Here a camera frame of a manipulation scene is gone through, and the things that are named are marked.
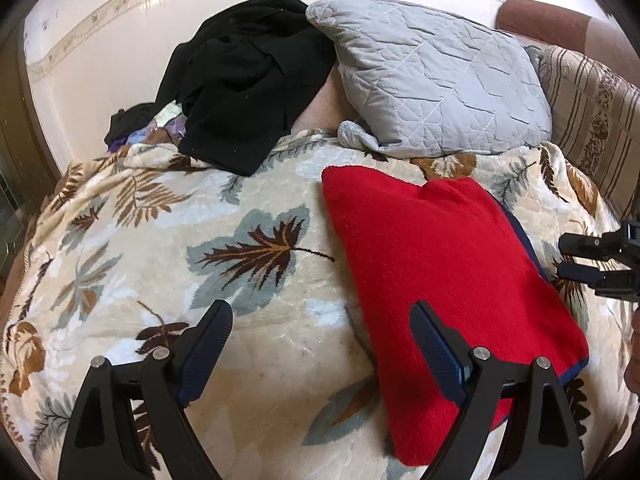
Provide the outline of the person right hand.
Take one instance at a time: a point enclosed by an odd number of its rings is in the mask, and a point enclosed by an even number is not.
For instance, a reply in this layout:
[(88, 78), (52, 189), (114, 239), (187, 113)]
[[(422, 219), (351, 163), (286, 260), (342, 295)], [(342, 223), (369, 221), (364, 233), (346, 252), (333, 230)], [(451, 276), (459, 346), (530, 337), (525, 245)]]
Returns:
[(640, 394), (640, 309), (634, 310), (631, 319), (630, 358), (625, 370), (625, 382), (628, 389)]

